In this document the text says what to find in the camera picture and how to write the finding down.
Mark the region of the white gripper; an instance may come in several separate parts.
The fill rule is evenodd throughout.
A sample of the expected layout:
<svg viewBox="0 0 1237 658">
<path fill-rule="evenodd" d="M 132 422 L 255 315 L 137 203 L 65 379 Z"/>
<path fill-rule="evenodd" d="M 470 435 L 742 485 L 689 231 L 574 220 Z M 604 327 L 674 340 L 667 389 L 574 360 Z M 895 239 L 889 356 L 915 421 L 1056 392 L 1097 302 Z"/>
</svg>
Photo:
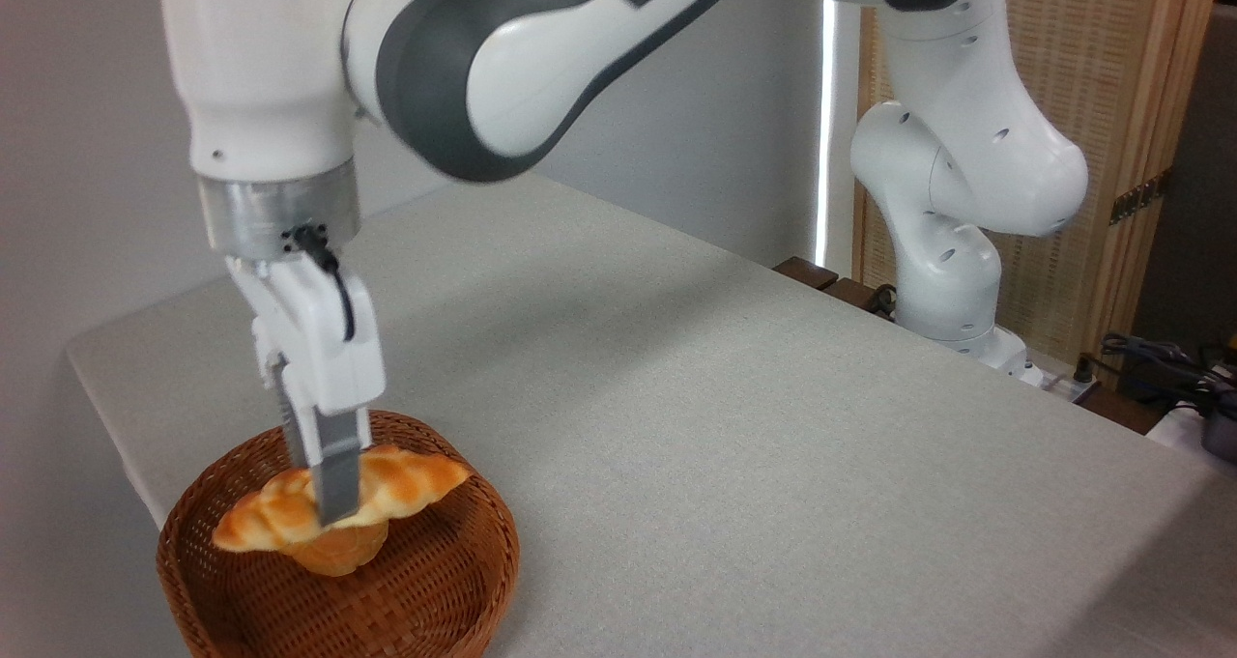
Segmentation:
<svg viewBox="0 0 1237 658">
<path fill-rule="evenodd" d="M 289 461 L 310 469 L 319 524 L 353 517 L 360 455 L 372 444 L 365 407 L 388 388 L 370 293 L 353 271 L 329 273 L 306 252 L 272 261 L 229 256 L 226 266 L 254 313 L 259 374 L 278 403 Z M 294 404 L 317 409 L 310 464 Z"/>
</svg>

